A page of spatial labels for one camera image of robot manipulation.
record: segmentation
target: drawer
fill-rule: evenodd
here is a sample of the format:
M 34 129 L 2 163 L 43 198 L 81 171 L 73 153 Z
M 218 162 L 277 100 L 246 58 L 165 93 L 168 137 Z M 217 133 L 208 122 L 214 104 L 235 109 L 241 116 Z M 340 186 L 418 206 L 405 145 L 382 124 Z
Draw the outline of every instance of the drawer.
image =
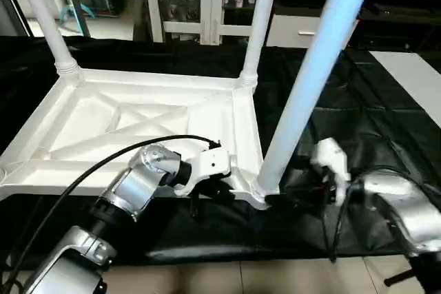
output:
M 314 35 L 317 33 L 319 17 L 292 17 L 274 15 L 269 30 L 267 46 L 280 48 L 308 48 Z M 352 32 L 357 26 L 358 20 L 352 27 L 351 34 L 347 37 L 345 47 Z

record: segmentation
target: black cable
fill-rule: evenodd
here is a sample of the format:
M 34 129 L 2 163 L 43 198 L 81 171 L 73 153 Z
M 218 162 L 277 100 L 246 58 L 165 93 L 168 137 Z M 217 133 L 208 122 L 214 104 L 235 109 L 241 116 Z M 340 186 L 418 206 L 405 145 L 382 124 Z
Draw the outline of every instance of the black cable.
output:
M 10 294 L 10 291 L 11 291 L 13 285 L 15 284 L 15 282 L 17 280 L 17 276 L 19 274 L 20 267 L 23 264 L 23 261 L 24 261 L 26 255 L 27 255 L 28 251 L 30 250 L 30 247 L 34 243 L 34 241 L 37 238 L 37 236 L 40 234 L 40 232 L 43 229 L 43 227 L 45 226 L 45 224 L 48 222 L 48 219 L 50 218 L 50 216 L 55 212 L 55 210 L 57 210 L 58 206 L 69 196 L 69 194 L 71 194 L 72 191 L 74 191 L 74 189 L 78 185 L 81 184 L 81 182 L 83 180 L 85 180 L 90 174 L 92 174 L 93 172 L 95 172 L 96 170 L 101 168 L 103 165 L 105 165 L 105 164 L 109 163 L 110 161 L 114 160 L 115 158 L 118 158 L 119 156 L 127 153 L 128 151 L 132 151 L 133 149 L 136 149 L 136 148 L 139 148 L 139 147 L 142 147 L 142 146 L 151 145 L 151 144 L 154 144 L 154 143 L 160 143 L 162 141 L 167 141 L 167 140 L 176 140 L 176 139 L 196 139 L 196 140 L 205 141 L 206 143 L 209 143 L 209 148 L 210 149 L 211 148 L 220 147 L 220 145 L 221 145 L 221 144 L 216 143 L 215 141 L 212 141 L 212 140 L 210 140 L 208 138 L 204 138 L 204 137 L 200 137 L 200 136 L 194 136 L 194 135 L 190 135 L 190 134 L 180 134 L 180 135 L 174 135 L 174 136 L 154 138 L 154 139 L 149 139 L 149 140 L 141 141 L 140 143 L 133 144 L 131 146 L 123 148 L 120 151 L 117 151 L 116 153 L 113 153 L 112 155 L 108 156 L 104 160 L 101 160 L 97 164 L 95 164 L 92 167 L 90 167 L 86 172 L 84 172 L 82 175 L 80 175 L 71 185 L 69 185 L 66 188 L 66 190 L 59 196 L 59 198 L 54 203 L 52 208 L 48 211 L 48 213 L 46 214 L 44 219 L 41 221 L 41 223 L 38 226 L 37 230 L 34 232 L 34 235 L 30 238 L 28 244 L 25 246 L 23 252 L 21 253 L 17 263 L 14 266 L 14 269 L 12 270 L 12 272 L 11 272 L 9 278 L 8 278 L 8 281 L 5 283 L 4 294 Z
M 332 242 L 332 250 L 330 255 L 331 257 L 329 258 L 329 260 L 333 263 L 337 260 L 337 250 L 338 250 L 338 245 L 340 244 L 340 232 L 343 226 L 343 216 L 344 214 L 347 213 L 349 200 L 351 199 L 353 190 L 354 190 L 354 185 L 349 185 L 349 188 L 346 192 L 345 200 L 343 201 L 343 204 L 338 212 L 336 230 L 334 232 L 334 240 Z
M 327 230 L 327 226 L 326 226 L 326 206 L 329 202 L 330 195 L 331 195 L 331 185 L 328 183 L 325 187 L 325 191 L 323 192 L 323 201 L 322 201 L 322 210 L 320 212 L 320 221 L 322 223 L 323 244 L 325 246 L 325 250 L 328 254 L 329 260 L 332 261 L 332 251 L 331 251 L 331 246 L 329 245 L 328 230 Z

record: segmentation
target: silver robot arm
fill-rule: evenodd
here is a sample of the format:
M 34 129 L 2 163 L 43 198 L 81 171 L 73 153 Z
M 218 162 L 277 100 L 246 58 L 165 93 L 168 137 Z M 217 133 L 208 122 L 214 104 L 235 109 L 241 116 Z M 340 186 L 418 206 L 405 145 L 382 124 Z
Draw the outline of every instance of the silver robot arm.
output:
M 311 163 L 334 173 L 336 205 L 341 206 L 351 179 L 344 151 L 334 139 L 324 139 L 316 145 Z M 366 206 L 376 208 L 389 221 L 392 234 L 408 257 L 441 252 L 441 212 L 416 182 L 387 167 L 369 171 L 359 179 L 358 193 Z
M 161 186 L 190 193 L 201 180 L 230 172 L 229 155 L 222 147 L 203 151 L 189 162 L 160 145 L 138 150 L 91 208 L 90 221 L 73 226 L 33 273 L 25 294 L 102 294 L 101 275 L 116 257 L 116 233 L 138 222 Z

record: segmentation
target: tiled floor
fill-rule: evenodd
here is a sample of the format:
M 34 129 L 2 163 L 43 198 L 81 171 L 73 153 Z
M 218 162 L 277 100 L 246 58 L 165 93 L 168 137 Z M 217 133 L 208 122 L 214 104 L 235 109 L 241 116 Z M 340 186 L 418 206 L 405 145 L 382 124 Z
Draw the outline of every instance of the tiled floor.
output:
M 120 266 L 104 274 L 108 294 L 423 294 L 415 278 L 383 280 L 409 268 L 402 256 L 328 260 Z M 29 273 L 21 273 L 24 281 Z
M 97 17 L 92 19 L 88 17 L 86 21 L 92 38 L 133 40 L 134 20 L 130 11 L 124 12 L 117 18 Z M 28 24 L 35 37 L 43 36 L 43 32 L 36 19 L 28 19 Z M 62 26 L 59 26 L 59 32 L 63 36 L 81 36 L 76 26 L 76 21 L 73 18 L 69 18 Z

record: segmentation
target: glass cabinet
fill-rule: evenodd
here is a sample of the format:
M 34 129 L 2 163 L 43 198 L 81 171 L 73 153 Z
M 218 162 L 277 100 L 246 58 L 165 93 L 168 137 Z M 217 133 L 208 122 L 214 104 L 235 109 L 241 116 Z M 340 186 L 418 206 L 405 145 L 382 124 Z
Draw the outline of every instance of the glass cabinet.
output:
M 246 41 L 256 0 L 148 0 L 152 37 L 219 45 Z

